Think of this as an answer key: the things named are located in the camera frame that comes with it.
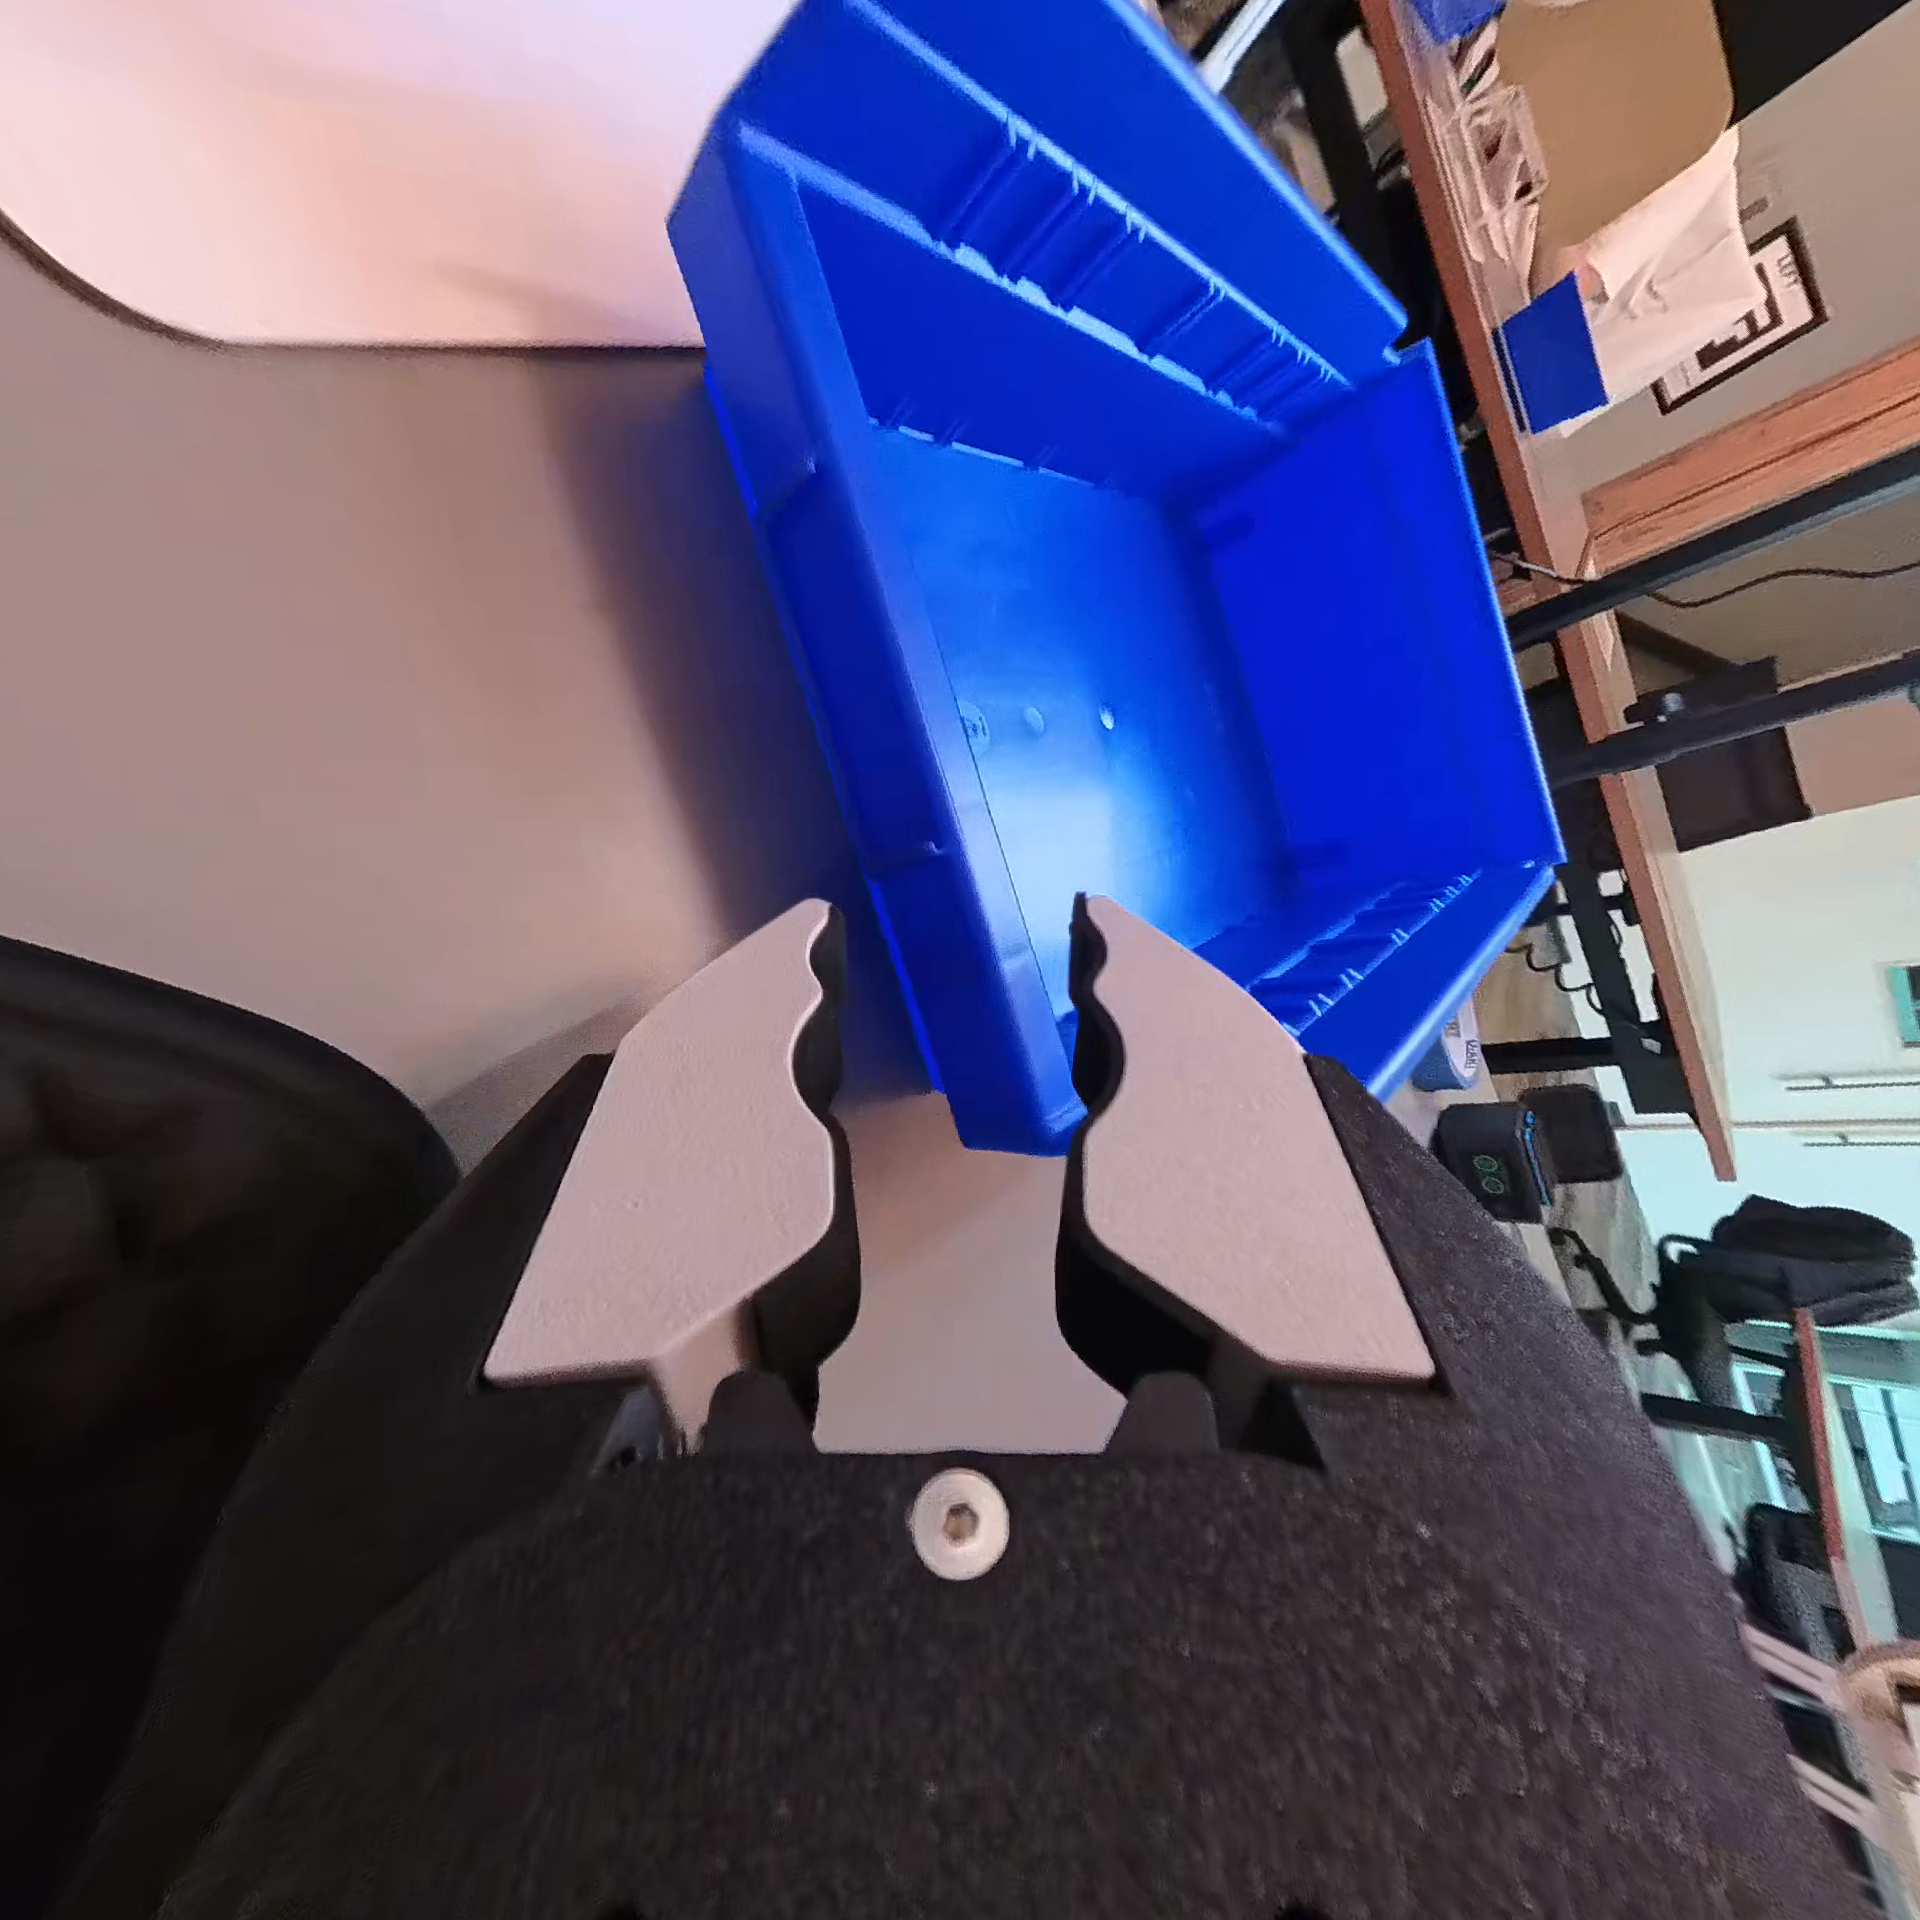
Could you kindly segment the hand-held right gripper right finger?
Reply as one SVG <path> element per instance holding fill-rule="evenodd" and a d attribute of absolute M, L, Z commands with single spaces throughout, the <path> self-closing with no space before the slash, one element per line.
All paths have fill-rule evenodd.
<path fill-rule="evenodd" d="M 1106 897 L 1070 928 L 1056 1318 L 1106 1386 L 1426 1392 L 1437 1362 L 1312 1066 L 1247 990 Z"/>

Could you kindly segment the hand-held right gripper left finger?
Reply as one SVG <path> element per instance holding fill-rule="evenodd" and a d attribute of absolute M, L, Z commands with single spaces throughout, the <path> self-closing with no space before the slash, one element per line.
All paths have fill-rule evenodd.
<path fill-rule="evenodd" d="M 839 1009 L 848 932 L 800 900 L 614 1048 L 484 1358 L 494 1387 L 637 1382 L 702 1430 L 737 1371 L 807 1423 L 860 1310 Z"/>

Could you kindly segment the blue plastic bin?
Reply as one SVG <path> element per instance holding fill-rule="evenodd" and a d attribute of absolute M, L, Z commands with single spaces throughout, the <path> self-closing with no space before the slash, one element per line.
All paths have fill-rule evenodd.
<path fill-rule="evenodd" d="M 1562 858 L 1433 350 L 1137 4 L 796 4 L 668 219 L 930 1084 L 1108 897 L 1393 1092 Z"/>

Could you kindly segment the white whiteboard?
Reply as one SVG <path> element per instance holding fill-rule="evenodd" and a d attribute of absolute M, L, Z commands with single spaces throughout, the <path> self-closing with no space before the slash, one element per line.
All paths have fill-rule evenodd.
<path fill-rule="evenodd" d="M 5 223 L 224 345 L 694 348 L 665 217 L 789 11 L 5 2 Z"/>

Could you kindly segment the black device green display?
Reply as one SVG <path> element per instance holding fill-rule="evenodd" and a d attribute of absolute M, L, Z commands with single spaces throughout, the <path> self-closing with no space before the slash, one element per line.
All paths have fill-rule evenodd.
<path fill-rule="evenodd" d="M 1447 1106 L 1430 1153 L 1487 1217 L 1512 1226 L 1543 1226 L 1562 1186 L 1625 1176 L 1608 1102 L 1583 1086 Z"/>

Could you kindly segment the black mesh cushion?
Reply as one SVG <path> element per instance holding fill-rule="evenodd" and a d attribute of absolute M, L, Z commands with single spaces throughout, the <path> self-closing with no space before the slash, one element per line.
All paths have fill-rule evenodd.
<path fill-rule="evenodd" d="M 457 1177 L 335 1048 L 2 942 L 5 1915 L 73 1875 L 285 1386 Z"/>

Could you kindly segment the wooden desk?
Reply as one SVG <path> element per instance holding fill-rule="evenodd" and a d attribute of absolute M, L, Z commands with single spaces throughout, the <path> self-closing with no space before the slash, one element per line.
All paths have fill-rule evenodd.
<path fill-rule="evenodd" d="M 1434 139 L 1454 103 L 1448 56 L 1426 34 L 1404 2 L 1361 2 L 1388 107 L 1404 147 L 1408 176 L 1423 215 L 1433 266 L 1468 364 L 1478 417 L 1492 447 L 1519 553 L 1561 575 L 1580 575 L 1589 521 L 1576 488 L 1566 475 L 1561 447 L 1529 434 L 1505 392 L 1496 324 L 1518 300 L 1477 260 L 1460 219 L 1460 193 L 1448 184 L 1447 154 Z M 1722 1060 L 1719 1007 L 1700 939 L 1685 860 L 1660 778 L 1653 770 L 1598 779 L 1622 876 L 1641 915 L 1649 982 L 1674 1043 L 1693 1128 L 1714 1177 L 1737 1176 L 1737 1139 Z"/>

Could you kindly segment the black backpack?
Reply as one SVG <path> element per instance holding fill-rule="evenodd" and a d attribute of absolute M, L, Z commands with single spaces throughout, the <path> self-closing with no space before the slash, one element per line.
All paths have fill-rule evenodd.
<path fill-rule="evenodd" d="M 1918 1307 L 1913 1239 L 1871 1215 L 1753 1194 L 1714 1223 L 1710 1246 L 1746 1259 L 1789 1312 L 1824 1328 L 1879 1326 Z"/>

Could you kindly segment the small blue bin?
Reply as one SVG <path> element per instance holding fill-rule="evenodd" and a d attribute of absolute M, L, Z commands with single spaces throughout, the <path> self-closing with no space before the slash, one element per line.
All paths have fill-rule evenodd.
<path fill-rule="evenodd" d="M 1572 273 L 1500 322 L 1492 350 L 1512 417 L 1534 440 L 1608 406 L 1589 307 Z"/>

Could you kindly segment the framed picture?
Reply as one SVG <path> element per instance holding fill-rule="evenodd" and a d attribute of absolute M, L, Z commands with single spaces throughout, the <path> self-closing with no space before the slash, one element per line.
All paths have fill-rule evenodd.
<path fill-rule="evenodd" d="M 1746 252 L 1760 300 L 1649 385 L 1661 417 L 1678 414 L 1743 369 L 1826 324 L 1828 308 L 1799 217 L 1792 215 L 1749 241 Z"/>

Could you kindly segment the cardboard box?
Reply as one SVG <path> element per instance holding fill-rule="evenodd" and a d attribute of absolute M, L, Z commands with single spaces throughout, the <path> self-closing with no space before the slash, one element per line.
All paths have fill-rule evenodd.
<path fill-rule="evenodd" d="M 1714 2 L 1512 2 L 1494 52 L 1543 151 L 1541 257 L 1586 243 L 1734 124 Z"/>

